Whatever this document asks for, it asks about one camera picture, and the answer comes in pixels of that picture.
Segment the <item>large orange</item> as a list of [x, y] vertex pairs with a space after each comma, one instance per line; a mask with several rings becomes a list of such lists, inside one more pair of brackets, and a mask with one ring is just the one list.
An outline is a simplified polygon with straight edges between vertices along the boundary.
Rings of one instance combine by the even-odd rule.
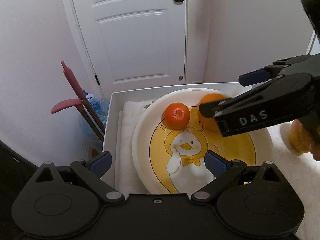
[[225, 99], [226, 97], [217, 94], [217, 93], [210, 93], [205, 95], [198, 103], [197, 105], [197, 117], [201, 124], [204, 126], [205, 129], [211, 130], [211, 131], [218, 131], [218, 125], [214, 119], [214, 113], [215, 111], [213, 108], [216, 106], [215, 104], [208, 104], [212, 101], [217, 101], [218, 103]]

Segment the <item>small mandarin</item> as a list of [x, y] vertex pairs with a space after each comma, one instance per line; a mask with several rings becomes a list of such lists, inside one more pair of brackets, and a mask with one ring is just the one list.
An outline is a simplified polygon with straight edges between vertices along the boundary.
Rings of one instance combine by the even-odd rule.
[[170, 104], [164, 111], [164, 121], [170, 129], [183, 129], [189, 120], [189, 108], [181, 102]]

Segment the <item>yellow-red apple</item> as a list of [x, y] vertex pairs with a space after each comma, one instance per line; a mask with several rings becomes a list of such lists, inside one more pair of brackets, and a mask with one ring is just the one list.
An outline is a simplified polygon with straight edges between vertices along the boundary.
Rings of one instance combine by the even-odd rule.
[[289, 140], [299, 153], [311, 152], [316, 146], [313, 135], [299, 120], [294, 120], [291, 124]]

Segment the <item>cream duck-print bowl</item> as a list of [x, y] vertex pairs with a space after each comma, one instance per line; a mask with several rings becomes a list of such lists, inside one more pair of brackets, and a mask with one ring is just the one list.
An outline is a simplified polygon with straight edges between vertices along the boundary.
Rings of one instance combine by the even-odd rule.
[[[249, 166], [260, 166], [272, 159], [272, 140], [267, 129], [222, 137], [204, 127], [197, 116], [197, 105], [209, 88], [187, 88], [157, 99], [139, 120], [132, 138], [132, 157], [137, 173], [153, 194], [193, 194], [215, 177], [205, 167], [208, 150], [227, 160], [239, 159]], [[190, 120], [183, 129], [170, 129], [164, 111], [171, 103], [189, 108]]]

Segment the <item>floral white tablecloth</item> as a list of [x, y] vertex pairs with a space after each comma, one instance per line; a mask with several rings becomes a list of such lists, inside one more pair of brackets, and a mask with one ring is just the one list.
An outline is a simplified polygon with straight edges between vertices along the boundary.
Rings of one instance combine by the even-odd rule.
[[[147, 193], [131, 153], [132, 136], [137, 122], [151, 105], [150, 101], [126, 102], [118, 111], [115, 186], [124, 196]], [[291, 124], [268, 128], [273, 142], [273, 161], [294, 188], [305, 208], [304, 219], [297, 231], [300, 239], [319, 239], [319, 162], [311, 153], [298, 155], [289, 141]]]

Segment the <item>white tray table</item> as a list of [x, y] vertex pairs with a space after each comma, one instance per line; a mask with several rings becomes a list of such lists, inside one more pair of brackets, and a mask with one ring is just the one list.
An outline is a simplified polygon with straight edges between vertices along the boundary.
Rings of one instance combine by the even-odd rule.
[[223, 83], [195, 83], [189, 85], [174, 85], [152, 87], [115, 92], [111, 96], [108, 109], [103, 150], [112, 154], [112, 166], [103, 175], [102, 180], [116, 190], [127, 193], [147, 193], [133, 164], [131, 152], [120, 153], [121, 122], [124, 103], [128, 101], [140, 102], [156, 100], [168, 93], [186, 88], [210, 88], [224, 92], [231, 96], [242, 94], [251, 89], [243, 87], [237, 82]]

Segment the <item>white panel door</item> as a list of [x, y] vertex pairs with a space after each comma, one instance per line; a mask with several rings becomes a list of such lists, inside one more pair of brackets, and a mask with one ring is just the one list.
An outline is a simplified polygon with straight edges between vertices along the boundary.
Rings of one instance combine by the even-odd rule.
[[182, 85], [187, 0], [63, 0], [89, 79], [102, 96]]

